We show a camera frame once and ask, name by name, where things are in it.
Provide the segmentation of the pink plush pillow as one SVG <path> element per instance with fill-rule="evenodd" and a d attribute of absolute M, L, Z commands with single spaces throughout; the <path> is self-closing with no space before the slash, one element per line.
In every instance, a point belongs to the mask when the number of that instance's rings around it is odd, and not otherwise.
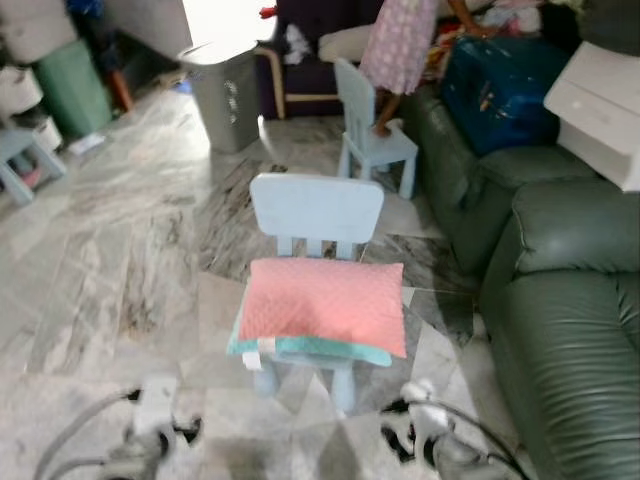
<path fill-rule="evenodd" d="M 268 257 L 250 264 L 239 338 L 319 337 L 406 356 L 401 262 Z"/>

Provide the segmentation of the green leather sofa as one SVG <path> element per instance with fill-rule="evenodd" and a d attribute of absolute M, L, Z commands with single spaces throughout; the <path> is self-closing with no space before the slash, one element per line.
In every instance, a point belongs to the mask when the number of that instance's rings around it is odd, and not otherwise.
<path fill-rule="evenodd" d="M 639 197 L 554 143 L 476 154 L 433 91 L 399 115 L 540 480 L 639 480 Z"/>

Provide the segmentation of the light blue child chair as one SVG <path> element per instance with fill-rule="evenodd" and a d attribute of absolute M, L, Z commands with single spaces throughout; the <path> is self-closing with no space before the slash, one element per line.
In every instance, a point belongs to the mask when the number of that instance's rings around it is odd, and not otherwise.
<path fill-rule="evenodd" d="M 264 173 L 250 182 L 250 196 L 259 229 L 276 242 L 276 255 L 292 257 L 302 239 L 305 255 L 320 259 L 325 243 L 333 243 L 335 259 L 355 261 L 355 247 L 370 242 L 378 224 L 384 191 L 371 180 L 329 175 Z M 356 358 L 347 352 L 276 352 L 273 344 L 244 353 L 242 362 L 253 372 L 262 396 L 279 388 L 276 365 L 291 364 L 328 370 L 330 397 L 340 413 L 355 406 Z"/>
<path fill-rule="evenodd" d="M 358 178 L 364 180 L 369 180 L 375 169 L 402 163 L 399 196 L 411 200 L 419 147 L 396 125 L 389 125 L 388 136 L 376 134 L 374 123 L 378 116 L 375 113 L 375 88 L 346 59 L 335 60 L 333 68 L 344 120 L 344 131 L 340 137 L 342 150 L 338 160 L 338 177 L 351 178 L 352 163 L 358 165 Z"/>

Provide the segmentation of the grey waste bin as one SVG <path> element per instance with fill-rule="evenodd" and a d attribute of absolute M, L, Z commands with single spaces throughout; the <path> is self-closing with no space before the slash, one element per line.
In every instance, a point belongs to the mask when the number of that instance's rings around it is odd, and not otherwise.
<path fill-rule="evenodd" d="M 188 47 L 177 56 L 204 123 L 212 151 L 237 154 L 259 138 L 257 42 L 219 40 Z"/>

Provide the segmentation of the light blue child stool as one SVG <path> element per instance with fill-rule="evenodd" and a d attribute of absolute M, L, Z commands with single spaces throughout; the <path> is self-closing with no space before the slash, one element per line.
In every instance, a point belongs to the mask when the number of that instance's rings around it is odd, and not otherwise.
<path fill-rule="evenodd" d="M 31 129 L 0 129 L 0 183 L 20 206 L 31 204 L 35 192 L 10 168 L 10 161 L 15 159 L 35 160 L 38 170 L 51 179 L 67 174 L 67 166 L 60 157 L 50 148 L 41 146 Z"/>

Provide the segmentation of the blue suitcase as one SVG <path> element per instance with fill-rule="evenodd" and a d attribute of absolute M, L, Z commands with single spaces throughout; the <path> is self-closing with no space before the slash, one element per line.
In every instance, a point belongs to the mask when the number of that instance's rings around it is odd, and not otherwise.
<path fill-rule="evenodd" d="M 457 38 L 440 90 L 472 151 L 553 145 L 559 119 L 544 100 L 568 60 L 543 38 Z"/>

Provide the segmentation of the green plastic bin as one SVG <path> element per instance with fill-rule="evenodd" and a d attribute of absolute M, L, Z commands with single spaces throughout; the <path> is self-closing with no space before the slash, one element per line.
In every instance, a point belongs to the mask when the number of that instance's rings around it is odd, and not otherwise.
<path fill-rule="evenodd" d="M 108 91 L 86 41 L 70 42 L 37 60 L 35 76 L 44 91 L 42 108 L 67 140 L 100 131 L 113 119 Z"/>

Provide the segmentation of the white drawer unit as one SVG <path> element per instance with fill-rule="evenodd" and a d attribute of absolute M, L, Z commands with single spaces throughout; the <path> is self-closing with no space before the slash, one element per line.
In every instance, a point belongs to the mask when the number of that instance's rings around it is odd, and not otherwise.
<path fill-rule="evenodd" d="M 640 191 L 640 59 L 582 42 L 545 96 L 559 146 L 623 192 Z"/>

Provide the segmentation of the person in pink dress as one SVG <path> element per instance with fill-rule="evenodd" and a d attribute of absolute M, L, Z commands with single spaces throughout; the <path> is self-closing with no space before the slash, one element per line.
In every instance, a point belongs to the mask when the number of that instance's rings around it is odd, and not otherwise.
<path fill-rule="evenodd" d="M 403 96 L 419 87 L 436 36 L 436 19 L 442 0 L 385 0 L 372 26 L 360 70 L 383 100 L 372 132 L 390 134 L 389 122 Z M 444 0 L 460 20 L 463 31 L 489 37 L 497 28 L 480 26 L 465 0 Z"/>

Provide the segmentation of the cream cushion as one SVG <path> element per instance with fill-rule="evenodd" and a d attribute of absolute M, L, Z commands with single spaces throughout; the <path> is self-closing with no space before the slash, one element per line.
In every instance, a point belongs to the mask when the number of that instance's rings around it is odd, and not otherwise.
<path fill-rule="evenodd" d="M 349 63 L 361 63 L 369 45 L 374 24 L 358 26 L 324 35 L 317 41 L 317 58 L 323 61 L 347 60 Z"/>

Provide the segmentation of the dark grey cushion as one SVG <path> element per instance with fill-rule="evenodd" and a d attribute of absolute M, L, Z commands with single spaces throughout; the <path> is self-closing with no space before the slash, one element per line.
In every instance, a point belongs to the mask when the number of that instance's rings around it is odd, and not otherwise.
<path fill-rule="evenodd" d="M 582 0 L 582 41 L 640 58 L 640 0 Z"/>

